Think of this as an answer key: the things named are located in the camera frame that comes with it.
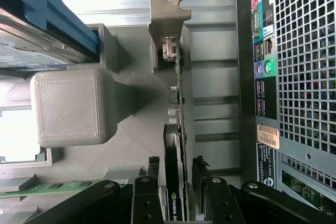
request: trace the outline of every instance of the screw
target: screw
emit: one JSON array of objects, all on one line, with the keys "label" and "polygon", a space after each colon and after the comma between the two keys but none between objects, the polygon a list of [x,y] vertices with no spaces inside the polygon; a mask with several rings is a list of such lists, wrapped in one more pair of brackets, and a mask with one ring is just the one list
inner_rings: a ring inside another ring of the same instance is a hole
[{"label": "screw", "polygon": [[33,50],[33,48],[29,48],[29,47],[15,47],[15,48],[19,50],[27,50],[27,51]]},{"label": "screw", "polygon": [[213,178],[213,179],[212,179],[212,182],[213,182],[213,183],[220,183],[221,180],[220,180],[220,178]]},{"label": "screw", "polygon": [[140,182],[148,182],[149,181],[149,178],[143,178],[140,180]]},{"label": "screw", "polygon": [[105,188],[111,188],[111,187],[113,187],[113,186],[114,186],[114,183],[110,183],[110,184],[105,185],[104,187],[105,187]]},{"label": "screw", "polygon": [[257,189],[258,185],[254,184],[254,183],[250,183],[250,184],[248,184],[248,187],[251,188],[251,189]]},{"label": "screw", "polygon": [[233,219],[233,216],[232,216],[232,215],[226,215],[226,216],[225,216],[225,219],[228,220],[228,221],[230,221],[230,220]]},{"label": "screw", "polygon": [[67,46],[67,45],[62,45],[62,50],[70,50],[71,47]]},{"label": "screw", "polygon": [[146,215],[145,217],[143,217],[144,220],[151,220],[153,218],[153,216],[151,215]]}]

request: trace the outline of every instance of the circuit board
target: circuit board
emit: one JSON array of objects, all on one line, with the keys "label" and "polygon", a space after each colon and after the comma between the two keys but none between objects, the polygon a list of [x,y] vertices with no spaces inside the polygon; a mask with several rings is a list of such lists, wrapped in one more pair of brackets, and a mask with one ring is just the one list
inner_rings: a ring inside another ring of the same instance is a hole
[{"label": "circuit board", "polygon": [[334,201],[292,177],[288,173],[282,172],[282,182],[316,208],[336,218],[336,203]]},{"label": "circuit board", "polygon": [[21,191],[0,193],[0,198],[29,196],[29,195],[59,194],[59,193],[67,193],[70,191],[82,191],[99,181],[100,180],[69,181],[62,183],[35,183],[35,184],[33,183],[31,185],[28,185]]}]

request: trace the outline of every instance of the perforated metal mesh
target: perforated metal mesh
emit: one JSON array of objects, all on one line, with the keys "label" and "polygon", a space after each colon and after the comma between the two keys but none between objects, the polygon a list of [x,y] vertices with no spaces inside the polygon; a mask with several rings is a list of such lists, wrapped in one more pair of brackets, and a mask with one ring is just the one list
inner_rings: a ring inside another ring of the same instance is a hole
[{"label": "perforated metal mesh", "polygon": [[280,135],[336,155],[336,0],[276,0]]},{"label": "perforated metal mesh", "polygon": [[315,169],[314,167],[310,167],[284,154],[282,154],[282,162],[295,168],[296,170],[299,170],[300,172],[308,175],[309,177],[312,177],[313,179],[323,183],[324,185],[336,191],[336,178],[333,178],[328,174]]}]

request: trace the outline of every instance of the label sticker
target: label sticker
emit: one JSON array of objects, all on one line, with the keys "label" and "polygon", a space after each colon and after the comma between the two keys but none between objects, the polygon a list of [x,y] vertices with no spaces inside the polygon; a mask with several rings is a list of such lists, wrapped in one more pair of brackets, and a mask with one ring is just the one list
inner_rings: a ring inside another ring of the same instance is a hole
[{"label": "label sticker", "polygon": [[276,188],[275,150],[265,144],[257,143],[257,158],[258,181]]},{"label": "label sticker", "polygon": [[18,50],[15,43],[0,38],[0,68],[35,71],[65,68],[67,63],[39,52]]},{"label": "label sticker", "polygon": [[269,26],[264,27],[263,32],[264,32],[264,37],[267,37],[268,35],[274,33],[273,25],[269,25]]},{"label": "label sticker", "polygon": [[257,139],[272,148],[280,149],[279,130],[262,124],[257,125]]}]

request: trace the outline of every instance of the usb port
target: usb port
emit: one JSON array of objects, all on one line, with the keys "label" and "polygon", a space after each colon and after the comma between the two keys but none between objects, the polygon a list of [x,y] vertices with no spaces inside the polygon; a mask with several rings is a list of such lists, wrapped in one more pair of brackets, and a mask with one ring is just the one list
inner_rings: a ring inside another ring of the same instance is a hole
[{"label": "usb port", "polygon": [[260,55],[260,46],[259,44],[254,44],[254,57],[257,60]]},{"label": "usb port", "polygon": [[264,57],[264,43],[260,43],[259,58]]},{"label": "usb port", "polygon": [[258,114],[261,114],[261,99],[257,99],[257,112]]},{"label": "usb port", "polygon": [[261,83],[257,81],[257,94],[261,94]]},{"label": "usb port", "polygon": [[264,81],[260,81],[260,94],[265,94],[265,83]]},{"label": "usb port", "polygon": [[265,100],[261,100],[261,113],[266,114]]}]

